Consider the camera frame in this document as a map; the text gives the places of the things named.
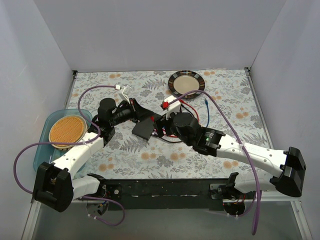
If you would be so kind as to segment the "black network switch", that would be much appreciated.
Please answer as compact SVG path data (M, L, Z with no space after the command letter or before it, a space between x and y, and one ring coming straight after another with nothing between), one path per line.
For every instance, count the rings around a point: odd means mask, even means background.
M132 129L131 133L148 141L151 138L154 128L154 122L152 121L152 119L147 118L141 122L138 122Z

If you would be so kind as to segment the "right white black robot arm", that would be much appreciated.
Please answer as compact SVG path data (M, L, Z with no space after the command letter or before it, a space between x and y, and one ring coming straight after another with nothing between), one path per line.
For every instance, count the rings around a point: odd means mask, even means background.
M184 144L204 156L230 159L253 167L253 176L232 173L226 185L227 195L237 199L252 191L276 190L283 195L299 198L303 193L306 163L296 147L276 150L250 143L239 143L222 131L203 127L186 112L154 120L157 134L173 134Z

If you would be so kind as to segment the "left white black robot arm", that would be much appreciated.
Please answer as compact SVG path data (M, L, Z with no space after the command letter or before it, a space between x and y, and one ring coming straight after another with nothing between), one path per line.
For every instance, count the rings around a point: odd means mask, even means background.
M65 211L72 200L83 196L103 199L108 191L102 176L89 173L76 179L76 173L109 143L115 135L116 125L132 121L136 134L148 140L154 130L154 121L159 117L159 114L140 106L134 98L123 100L119 105L112 98L104 98L83 136L85 143L72 147L52 163L43 162L38 167L33 198L58 212Z

